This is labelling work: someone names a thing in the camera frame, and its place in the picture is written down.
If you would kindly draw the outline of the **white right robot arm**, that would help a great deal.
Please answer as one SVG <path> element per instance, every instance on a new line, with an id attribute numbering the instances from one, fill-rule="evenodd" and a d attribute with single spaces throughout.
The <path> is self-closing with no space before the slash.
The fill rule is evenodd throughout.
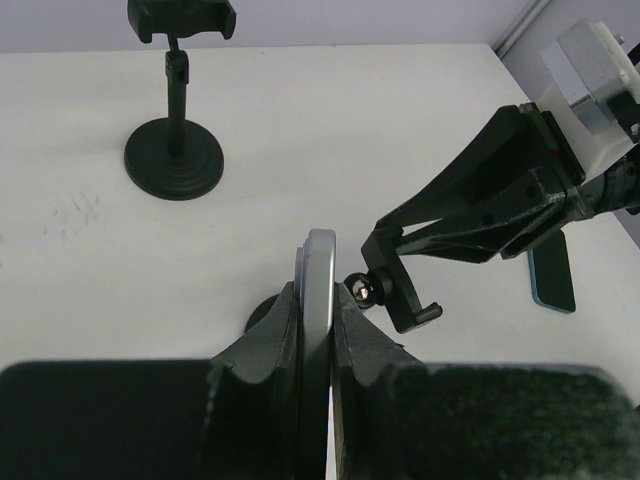
<path id="1" fill-rule="evenodd" d="M 639 74 L 601 23 L 581 21 L 542 55 L 535 102 L 499 108 L 453 161 L 383 216 L 370 268 L 403 255 L 513 258 L 566 224 L 639 206 Z"/>

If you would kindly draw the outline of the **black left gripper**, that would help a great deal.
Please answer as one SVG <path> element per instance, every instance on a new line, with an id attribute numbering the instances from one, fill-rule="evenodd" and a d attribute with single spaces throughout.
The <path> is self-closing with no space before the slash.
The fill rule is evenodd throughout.
<path id="1" fill-rule="evenodd" d="M 335 286 L 333 392 L 298 387 L 294 284 L 205 361 L 1 375 L 5 479 L 634 479 L 638 418 L 594 371 L 412 364 Z"/>

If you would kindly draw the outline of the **black round-base phone stand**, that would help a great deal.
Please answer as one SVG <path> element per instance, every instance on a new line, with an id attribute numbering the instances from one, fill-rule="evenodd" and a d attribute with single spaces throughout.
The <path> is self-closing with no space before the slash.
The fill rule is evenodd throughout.
<path id="1" fill-rule="evenodd" d="M 368 271 L 355 272 L 344 279 L 344 285 L 361 310 L 375 305 L 384 307 L 400 334 L 425 326 L 443 315 L 439 303 L 423 306 L 420 302 L 401 258 L 424 255 L 426 250 L 423 247 L 405 250 L 403 234 L 399 225 L 376 224 L 361 247 Z"/>

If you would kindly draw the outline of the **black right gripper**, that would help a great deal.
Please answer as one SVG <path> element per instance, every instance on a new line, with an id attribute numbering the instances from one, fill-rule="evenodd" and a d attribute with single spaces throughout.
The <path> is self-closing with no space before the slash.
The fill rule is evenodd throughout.
<path id="1" fill-rule="evenodd" d="M 527 172 L 532 134 L 534 166 Z M 532 103 L 504 106 L 442 172 L 376 227 L 424 223 L 399 241 L 401 255 L 484 263 L 516 239 L 521 254 L 587 218 L 580 193 L 585 178 L 553 114 Z"/>

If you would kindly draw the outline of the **black phone silver edge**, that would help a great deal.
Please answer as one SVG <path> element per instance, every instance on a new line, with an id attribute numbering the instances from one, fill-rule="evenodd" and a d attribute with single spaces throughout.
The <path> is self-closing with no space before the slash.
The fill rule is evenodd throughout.
<path id="1" fill-rule="evenodd" d="M 300 306 L 297 479 L 326 475 L 335 257 L 336 234 L 329 229 L 310 230 L 296 252 L 294 289 Z"/>

